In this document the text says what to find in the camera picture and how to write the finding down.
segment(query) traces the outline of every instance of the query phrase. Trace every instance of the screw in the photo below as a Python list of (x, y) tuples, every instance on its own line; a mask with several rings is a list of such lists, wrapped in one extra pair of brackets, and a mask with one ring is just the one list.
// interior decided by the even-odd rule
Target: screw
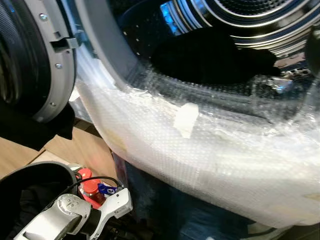
[(47, 21), (48, 20), (48, 15), (45, 15), (44, 13), (40, 13), (39, 14), (39, 18), (42, 20), (42, 21)]
[(316, 38), (317, 40), (320, 40), (320, 30), (315, 30), (315, 31), (313, 32), (313, 36), (315, 36), (315, 38)]
[(55, 64), (55, 67), (56, 67), (57, 69), (62, 69), (62, 64), (56, 63), (56, 64)]

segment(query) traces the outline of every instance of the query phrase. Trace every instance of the washing machine drum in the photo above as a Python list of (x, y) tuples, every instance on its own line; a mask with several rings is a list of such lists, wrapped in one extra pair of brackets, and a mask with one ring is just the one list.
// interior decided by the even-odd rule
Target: washing machine drum
[[(307, 57), (309, 53), (315, 53), (317, 48), (307, 53), (305, 47), (310, 33), (317, 32), (316, 29), (319, 28), (317, 22), (320, 19), (320, 3), (318, 1), (124, 1), (127, 4), (120, 4), (114, 0), (109, 2), (114, 14), (118, 14), (117, 23), (123, 37), (140, 61), (148, 62), (150, 59), (152, 63), (162, 61), (155, 65), (156, 70), (169, 69), (162, 72), (174, 78), (184, 76), (188, 82), (194, 79), (195, 84), (202, 84), (207, 82), (206, 79), (212, 79), (209, 84), (201, 86), (169, 79), (159, 74), (151, 75), (149, 71), (140, 73), (138, 76), (131, 74), (130, 76), (134, 77), (126, 78), (126, 83), (134, 88), (148, 89), (155, 94), (163, 95), (173, 103), (184, 99), (203, 106), (206, 102), (207, 109), (203, 112), (212, 113), (218, 107), (222, 110), (279, 123), (297, 114), (317, 74), (311, 72), (308, 64), (308, 61), (312, 61), (312, 57)], [(247, 71), (244, 67), (250, 71), (256, 68), (254, 63), (261, 60), (259, 55), (256, 55), (256, 59), (252, 58), (255, 60), (242, 58), (240, 64), (236, 64), (234, 61), (236, 55), (230, 53), (230, 49), (234, 46), (231, 45), (228, 48), (222, 44), (223, 40), (216, 40), (214, 30), (211, 31), (212, 40), (210, 40), (211, 33), (207, 34), (207, 39), (203, 32), (202, 35), (198, 34), (204, 40), (203, 45), (189, 38), (189, 46), (185, 44), (181, 48), (184, 51), (193, 51), (192, 57), (183, 56), (181, 60), (185, 66), (178, 65), (179, 50), (173, 55), (170, 55), (167, 50), (179, 48), (178, 44), (171, 39), (178, 37), (181, 40), (183, 38), (181, 36), (207, 27), (222, 30), (224, 34), (230, 35), (238, 49), (270, 51), (276, 58), (274, 66), (281, 74), (273, 75), (269, 71), (273, 78), (268, 79), (262, 74), (254, 77), (252, 81), (247, 79), (246, 82), (241, 82), (240, 77), (237, 79), (236, 76)], [(216, 30), (219, 38), (220, 34), (221, 31)], [(225, 55), (220, 53), (220, 49), (224, 49)], [(161, 60), (153, 61), (155, 50), (157, 57)], [(113, 57), (107, 57), (117, 67)], [(129, 66), (130, 61), (127, 60), (123, 65)], [(119, 66), (117, 70), (122, 75), (124, 66)], [(196, 73), (199, 73), (199, 79), (196, 79)], [(258, 97), (256, 102), (252, 102), (253, 95)]]
[(70, 37), (63, 9), (56, 1), (2, 0), (1, 101), (38, 122), (54, 119), (74, 86)]

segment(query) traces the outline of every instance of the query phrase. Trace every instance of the white tape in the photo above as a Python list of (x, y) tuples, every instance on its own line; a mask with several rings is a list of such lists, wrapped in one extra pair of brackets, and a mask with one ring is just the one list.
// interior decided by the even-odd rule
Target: white tape
[(199, 115), (199, 107), (197, 104), (188, 102), (176, 113), (173, 127), (176, 128), (183, 138), (189, 139), (191, 137), (192, 130)]

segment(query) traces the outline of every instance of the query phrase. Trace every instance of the washing machine door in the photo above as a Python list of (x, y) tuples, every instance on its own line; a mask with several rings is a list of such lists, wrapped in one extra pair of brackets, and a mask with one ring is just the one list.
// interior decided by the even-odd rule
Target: washing machine door
[(0, 97), (46, 123), (66, 106), (75, 82), (75, 52), (55, 0), (0, 2)]

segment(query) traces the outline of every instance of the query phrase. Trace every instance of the wooden surface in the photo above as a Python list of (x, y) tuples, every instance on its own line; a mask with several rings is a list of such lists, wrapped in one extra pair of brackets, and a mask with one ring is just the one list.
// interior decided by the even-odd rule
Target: wooden surface
[(115, 163), (105, 141), (88, 132), (73, 128), (73, 139), (56, 136), (43, 151), (35, 151), (0, 138), (0, 178), (34, 161), (65, 161), (90, 168), (95, 176), (116, 178)]
[(91, 169), (95, 176), (117, 177), (115, 163), (105, 141), (78, 128), (73, 128), (72, 140), (56, 136), (44, 148), (69, 163)]
[(0, 179), (24, 167), (43, 151), (36, 151), (0, 137)]
[(31, 164), (40, 163), (40, 162), (47, 162), (47, 161), (58, 162), (58, 163), (65, 164), (65, 165), (70, 164), (70, 162), (62, 159), (61, 157), (58, 157), (57, 155), (55, 155), (49, 151), (44, 151), (34, 161), (32, 161)]

